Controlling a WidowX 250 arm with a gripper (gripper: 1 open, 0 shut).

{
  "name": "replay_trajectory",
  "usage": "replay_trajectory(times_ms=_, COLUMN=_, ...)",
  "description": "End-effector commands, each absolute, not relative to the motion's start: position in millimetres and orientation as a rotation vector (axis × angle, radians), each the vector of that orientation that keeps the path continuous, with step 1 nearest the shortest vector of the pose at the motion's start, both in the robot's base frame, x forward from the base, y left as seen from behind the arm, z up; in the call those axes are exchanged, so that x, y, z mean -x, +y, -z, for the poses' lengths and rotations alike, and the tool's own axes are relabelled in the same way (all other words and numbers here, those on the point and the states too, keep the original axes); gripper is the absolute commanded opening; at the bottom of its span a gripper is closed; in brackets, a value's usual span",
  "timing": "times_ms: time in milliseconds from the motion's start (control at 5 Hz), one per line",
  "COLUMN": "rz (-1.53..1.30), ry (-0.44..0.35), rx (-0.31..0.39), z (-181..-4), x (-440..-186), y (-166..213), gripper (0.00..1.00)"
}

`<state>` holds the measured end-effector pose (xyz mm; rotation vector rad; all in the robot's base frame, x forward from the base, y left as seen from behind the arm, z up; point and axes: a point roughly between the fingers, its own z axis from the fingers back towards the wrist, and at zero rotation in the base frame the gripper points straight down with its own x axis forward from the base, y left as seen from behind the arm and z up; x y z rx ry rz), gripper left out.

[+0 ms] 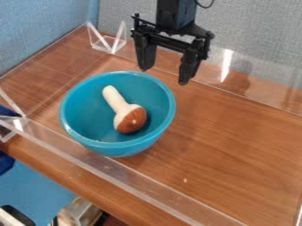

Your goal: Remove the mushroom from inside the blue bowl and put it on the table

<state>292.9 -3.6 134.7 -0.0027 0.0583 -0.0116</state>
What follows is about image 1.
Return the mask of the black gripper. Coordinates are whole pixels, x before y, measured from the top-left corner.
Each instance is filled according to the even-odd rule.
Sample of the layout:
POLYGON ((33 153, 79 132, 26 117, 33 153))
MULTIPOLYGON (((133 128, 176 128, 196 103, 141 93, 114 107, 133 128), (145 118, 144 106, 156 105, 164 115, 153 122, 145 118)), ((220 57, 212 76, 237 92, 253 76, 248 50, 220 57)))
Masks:
POLYGON ((210 43, 216 35, 197 24, 197 9, 209 9, 198 0, 157 0, 157 19, 148 21, 137 12, 133 15, 132 36, 136 41, 137 61, 145 72, 154 67, 157 48, 164 47, 184 54, 178 84, 186 85, 196 77, 208 59, 210 43))

